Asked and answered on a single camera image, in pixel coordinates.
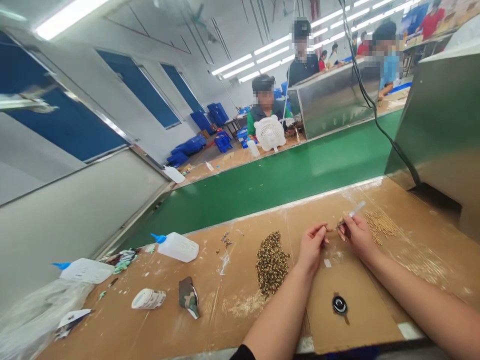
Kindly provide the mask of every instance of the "small white fan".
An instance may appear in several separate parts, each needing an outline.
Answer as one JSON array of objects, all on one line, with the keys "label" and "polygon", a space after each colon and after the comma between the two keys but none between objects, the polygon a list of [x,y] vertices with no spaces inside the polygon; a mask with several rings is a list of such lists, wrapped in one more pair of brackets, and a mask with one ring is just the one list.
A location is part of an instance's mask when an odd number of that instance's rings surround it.
[{"label": "small white fan", "polygon": [[274,149],[277,152],[277,147],[285,145],[287,142],[284,127],[276,115],[264,117],[262,120],[254,122],[253,126],[255,126],[256,138],[263,151]]}]

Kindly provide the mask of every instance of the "black cap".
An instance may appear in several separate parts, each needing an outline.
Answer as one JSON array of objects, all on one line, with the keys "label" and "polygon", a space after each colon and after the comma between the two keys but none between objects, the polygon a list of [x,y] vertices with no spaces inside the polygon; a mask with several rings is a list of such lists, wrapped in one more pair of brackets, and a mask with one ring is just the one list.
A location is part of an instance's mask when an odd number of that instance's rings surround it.
[{"label": "black cap", "polygon": [[251,81],[251,88],[253,93],[257,94],[259,91],[270,91],[274,87],[275,78],[273,76],[268,76],[267,74],[262,74],[257,76]]},{"label": "black cap", "polygon": [[305,40],[311,32],[312,27],[305,17],[300,17],[293,22],[293,41]]}]

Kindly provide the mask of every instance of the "worker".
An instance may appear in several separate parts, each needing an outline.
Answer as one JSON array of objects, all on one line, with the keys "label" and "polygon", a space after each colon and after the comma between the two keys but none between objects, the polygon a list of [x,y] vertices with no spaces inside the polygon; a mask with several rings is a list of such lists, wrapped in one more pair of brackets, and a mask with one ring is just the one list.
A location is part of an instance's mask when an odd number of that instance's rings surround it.
[{"label": "worker", "polygon": [[[278,120],[284,118],[291,118],[289,108],[285,108],[284,101],[274,100],[274,84],[275,78],[262,74],[254,78],[251,82],[251,88],[253,94],[256,97],[256,104],[248,112],[246,123],[248,125],[247,134],[252,140],[255,140],[255,126],[254,123],[262,120],[263,118],[269,118],[272,115],[276,115]],[[287,125],[283,122],[283,130],[287,131]]]},{"label": "worker", "polygon": [[356,50],[356,57],[361,57],[367,55],[369,52],[369,46],[365,40],[365,36],[367,35],[367,32],[364,31],[360,35],[360,45],[358,45],[358,49]]},{"label": "worker", "polygon": [[[480,359],[480,313],[417,277],[381,251],[364,218],[345,213],[343,221],[337,231],[339,237],[349,242],[353,252],[425,334],[454,359]],[[232,359],[293,358],[312,282],[319,268],[320,252],[330,243],[326,237],[327,226],[321,222],[302,235],[298,261]],[[316,281],[322,281],[321,274]]]},{"label": "worker", "polygon": [[328,61],[326,62],[327,68],[333,68],[335,65],[343,64],[343,61],[339,61],[339,45],[335,42],[331,47],[331,54],[328,57]]},{"label": "worker", "polygon": [[433,0],[431,11],[425,15],[420,26],[416,29],[418,33],[422,30],[423,40],[430,38],[439,26],[440,21],[445,17],[445,9],[440,7],[442,0]]},{"label": "worker", "polygon": [[394,81],[400,77],[400,57],[394,51],[397,25],[391,20],[382,23],[372,35],[373,55],[380,57],[380,88],[378,100],[394,88]]},{"label": "worker", "polygon": [[323,71],[326,69],[326,66],[325,66],[325,59],[327,58],[327,54],[329,52],[327,50],[323,50],[321,52],[321,56],[320,56],[320,61],[318,62],[318,68],[320,69],[320,71]]},{"label": "worker", "polygon": [[320,72],[317,54],[307,52],[307,40],[311,32],[312,27],[306,18],[299,18],[293,23],[295,59],[293,59],[286,72],[288,87]]}]

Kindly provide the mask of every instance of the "stainless steel machine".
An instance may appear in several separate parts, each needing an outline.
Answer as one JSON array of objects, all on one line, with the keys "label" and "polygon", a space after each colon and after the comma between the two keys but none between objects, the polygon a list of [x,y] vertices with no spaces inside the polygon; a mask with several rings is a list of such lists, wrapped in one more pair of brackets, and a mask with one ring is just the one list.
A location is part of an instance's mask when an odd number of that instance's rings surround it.
[{"label": "stainless steel machine", "polygon": [[[418,64],[395,142],[422,183],[458,202],[460,230],[480,242],[480,41]],[[385,173],[404,189],[415,186],[391,151]]]},{"label": "stainless steel machine", "polygon": [[[377,64],[363,58],[358,60],[358,68],[366,91],[376,100],[380,86]],[[292,86],[288,96],[292,115],[303,120],[307,140],[374,115],[360,92],[352,63]]]}]

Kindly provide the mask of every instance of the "blue bottle cap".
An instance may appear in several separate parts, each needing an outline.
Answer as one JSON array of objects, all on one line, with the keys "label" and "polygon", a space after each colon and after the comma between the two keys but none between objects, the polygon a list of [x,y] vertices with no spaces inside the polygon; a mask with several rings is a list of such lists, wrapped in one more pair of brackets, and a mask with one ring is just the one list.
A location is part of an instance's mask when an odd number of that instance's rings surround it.
[{"label": "blue bottle cap", "polygon": [[165,240],[167,240],[167,237],[165,235],[155,235],[155,234],[150,234],[155,238],[155,241],[158,244],[164,243]]},{"label": "blue bottle cap", "polygon": [[70,266],[71,262],[52,262],[51,264],[53,266],[56,266],[60,270],[65,270],[66,268],[68,268]]}]

